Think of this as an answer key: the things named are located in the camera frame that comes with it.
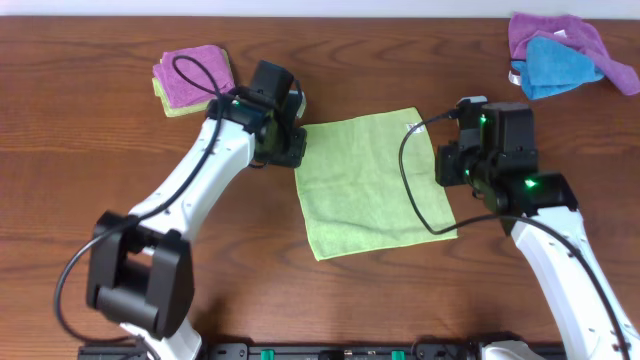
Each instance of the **folded purple towel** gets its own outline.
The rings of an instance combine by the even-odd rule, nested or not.
[[[598,30],[579,17],[515,13],[509,22],[511,57],[524,60],[527,43],[536,36],[555,40],[585,54],[623,94],[634,95],[640,92],[640,79],[635,70],[629,65],[612,60]]]
[[[202,65],[211,72],[211,75],[213,75],[221,92],[225,93],[234,88],[235,84],[233,82],[231,69],[229,69],[224,53],[219,47],[204,45],[166,52],[162,55],[161,63],[153,66],[153,74],[158,81],[160,81],[160,85],[162,85],[162,88],[167,94],[169,104],[172,108],[181,108],[203,103],[215,97],[184,81],[184,79],[175,72],[172,62],[173,58],[177,55],[188,55],[202,63]],[[211,81],[209,81],[198,66],[186,60],[178,60],[177,65],[180,71],[189,79],[205,88],[213,89]]]

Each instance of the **brown wooden surface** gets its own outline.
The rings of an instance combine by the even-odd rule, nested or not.
[[[507,20],[0,18],[0,358],[73,358],[52,315],[58,274],[106,209],[146,197],[191,146],[202,114],[165,118],[151,87],[163,51],[218,44],[238,82],[267,59],[292,71],[306,123],[460,97],[525,101],[506,78]],[[640,22],[592,22],[640,69]],[[608,81],[532,103],[541,167],[571,183],[620,302],[640,324],[640,98]],[[454,124],[430,129],[432,142]],[[458,220],[484,213],[447,191]],[[293,170],[245,170],[200,232],[190,318],[207,339],[404,342],[511,330],[559,333],[525,259],[497,223],[453,241],[316,262]],[[64,309],[96,336],[119,333],[84,305],[86,260]]]

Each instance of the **blue cloth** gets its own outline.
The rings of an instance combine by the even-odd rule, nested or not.
[[[511,66],[520,72],[522,90],[529,100],[560,94],[604,77],[586,55],[544,37],[531,39],[527,61],[512,61]]]

